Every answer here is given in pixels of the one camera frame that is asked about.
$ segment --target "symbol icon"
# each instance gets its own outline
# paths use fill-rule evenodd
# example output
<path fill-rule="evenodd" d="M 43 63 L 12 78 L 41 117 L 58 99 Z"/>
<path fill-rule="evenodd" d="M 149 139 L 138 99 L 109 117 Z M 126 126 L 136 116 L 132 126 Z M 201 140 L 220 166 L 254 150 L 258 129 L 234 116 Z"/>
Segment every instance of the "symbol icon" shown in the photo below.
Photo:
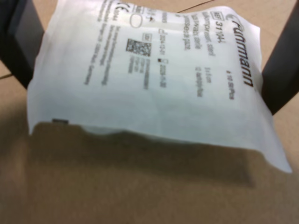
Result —
<path fill-rule="evenodd" d="M 152 37 L 152 34 L 143 33 L 143 35 L 142 35 L 142 40 L 143 40 L 143 41 L 151 42 L 151 37 Z"/>
<path fill-rule="evenodd" d="M 166 35 L 167 33 L 163 29 L 159 29 L 159 34 Z"/>
<path fill-rule="evenodd" d="M 211 12 L 211 15 L 214 20 L 224 21 L 224 16 L 222 12 Z"/>
<path fill-rule="evenodd" d="M 159 62 L 159 63 L 168 64 L 168 59 L 158 58 L 158 62 Z"/>

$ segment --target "white plastic pouch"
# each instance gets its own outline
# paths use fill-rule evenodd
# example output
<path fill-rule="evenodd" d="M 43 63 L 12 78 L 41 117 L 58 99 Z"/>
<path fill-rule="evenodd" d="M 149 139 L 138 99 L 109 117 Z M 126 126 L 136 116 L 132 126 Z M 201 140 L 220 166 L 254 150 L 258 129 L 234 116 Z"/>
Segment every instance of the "white plastic pouch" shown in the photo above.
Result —
<path fill-rule="evenodd" d="M 291 172 L 260 92 L 259 28 L 228 7 L 176 14 L 59 0 L 28 88 L 40 122 L 254 149 Z"/>

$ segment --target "beige surface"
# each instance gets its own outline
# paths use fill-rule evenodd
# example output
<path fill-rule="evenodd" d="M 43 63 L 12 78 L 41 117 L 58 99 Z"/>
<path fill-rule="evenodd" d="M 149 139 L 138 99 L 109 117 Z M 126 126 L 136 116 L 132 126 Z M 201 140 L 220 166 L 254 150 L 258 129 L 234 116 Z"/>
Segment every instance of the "beige surface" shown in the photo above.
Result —
<path fill-rule="evenodd" d="M 35 2 L 46 26 L 55 1 Z M 194 4 L 163 2 L 163 9 L 178 2 L 170 11 Z M 262 27 L 267 58 L 293 4 L 216 0 L 192 10 L 233 7 Z M 259 153 L 164 145 L 127 134 L 100 138 L 54 125 L 40 125 L 29 138 L 26 91 L 14 77 L 0 80 L 0 99 L 1 224 L 299 223 L 299 172 L 285 174 Z M 298 113 L 299 96 L 274 117 L 295 170 Z"/>
<path fill-rule="evenodd" d="M 0 60 L 0 78 L 6 77 L 8 74 L 10 74 L 10 71 L 7 69 L 7 67 Z"/>

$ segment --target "qr code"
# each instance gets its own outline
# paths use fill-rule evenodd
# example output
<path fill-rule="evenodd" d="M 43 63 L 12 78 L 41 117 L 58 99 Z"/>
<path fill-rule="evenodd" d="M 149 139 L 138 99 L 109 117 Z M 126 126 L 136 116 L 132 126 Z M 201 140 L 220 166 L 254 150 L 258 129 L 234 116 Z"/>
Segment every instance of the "qr code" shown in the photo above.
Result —
<path fill-rule="evenodd" d="M 137 55 L 150 57 L 151 43 L 143 43 L 140 41 L 128 39 L 126 51 L 132 52 Z"/>

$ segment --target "barcode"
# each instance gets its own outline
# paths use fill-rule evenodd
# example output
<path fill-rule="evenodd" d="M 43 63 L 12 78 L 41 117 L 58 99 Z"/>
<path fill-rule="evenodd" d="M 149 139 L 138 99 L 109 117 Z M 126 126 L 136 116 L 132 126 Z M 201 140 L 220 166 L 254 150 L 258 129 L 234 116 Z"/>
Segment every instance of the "barcode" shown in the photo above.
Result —
<path fill-rule="evenodd" d="M 140 41 L 128 39 L 126 51 L 132 52 L 137 55 L 150 57 L 151 43 L 143 43 Z"/>

